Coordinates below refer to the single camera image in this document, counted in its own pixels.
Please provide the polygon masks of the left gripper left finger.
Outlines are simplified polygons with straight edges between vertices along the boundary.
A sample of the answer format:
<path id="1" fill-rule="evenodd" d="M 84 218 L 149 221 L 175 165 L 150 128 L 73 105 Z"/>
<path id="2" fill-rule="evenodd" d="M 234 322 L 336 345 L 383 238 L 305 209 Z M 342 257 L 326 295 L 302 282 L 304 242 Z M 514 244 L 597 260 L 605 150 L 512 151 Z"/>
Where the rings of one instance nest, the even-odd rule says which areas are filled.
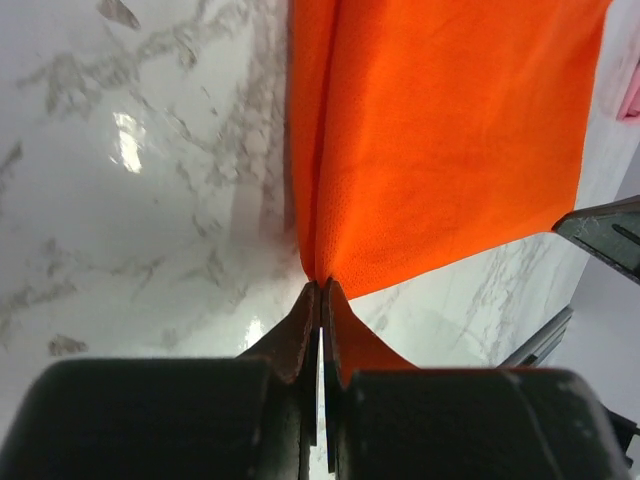
<path id="1" fill-rule="evenodd" d="M 320 290 L 234 358 L 76 359 L 28 390 L 5 479 L 305 479 L 317 439 Z"/>

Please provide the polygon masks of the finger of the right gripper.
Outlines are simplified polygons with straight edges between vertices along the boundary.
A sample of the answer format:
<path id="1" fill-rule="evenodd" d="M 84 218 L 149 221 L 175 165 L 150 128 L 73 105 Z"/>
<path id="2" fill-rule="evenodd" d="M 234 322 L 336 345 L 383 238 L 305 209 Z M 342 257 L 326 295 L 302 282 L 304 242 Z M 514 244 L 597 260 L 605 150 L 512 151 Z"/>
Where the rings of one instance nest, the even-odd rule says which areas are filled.
<path id="1" fill-rule="evenodd" d="M 639 196 L 564 215 L 552 231 L 639 284 Z"/>

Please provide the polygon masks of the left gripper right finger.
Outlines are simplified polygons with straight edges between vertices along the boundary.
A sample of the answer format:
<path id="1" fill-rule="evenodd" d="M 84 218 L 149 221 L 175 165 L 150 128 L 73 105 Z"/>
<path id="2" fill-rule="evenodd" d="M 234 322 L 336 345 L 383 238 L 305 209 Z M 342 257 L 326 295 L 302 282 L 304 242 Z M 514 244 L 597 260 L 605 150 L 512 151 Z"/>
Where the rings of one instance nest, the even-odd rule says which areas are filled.
<path id="1" fill-rule="evenodd" d="M 322 290 L 327 464 L 338 479 L 626 479 L 608 413 L 577 374 L 419 368 Z"/>

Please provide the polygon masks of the orange t shirt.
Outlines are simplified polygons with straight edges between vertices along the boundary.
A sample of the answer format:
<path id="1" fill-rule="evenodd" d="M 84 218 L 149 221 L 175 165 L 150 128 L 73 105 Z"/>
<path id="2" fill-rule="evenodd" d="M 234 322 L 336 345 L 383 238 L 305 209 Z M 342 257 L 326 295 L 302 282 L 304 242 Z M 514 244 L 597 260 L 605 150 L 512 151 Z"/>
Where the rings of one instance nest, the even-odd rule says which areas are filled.
<path id="1" fill-rule="evenodd" d="M 295 1 L 302 267 L 355 298 L 572 210 L 605 1 Z"/>

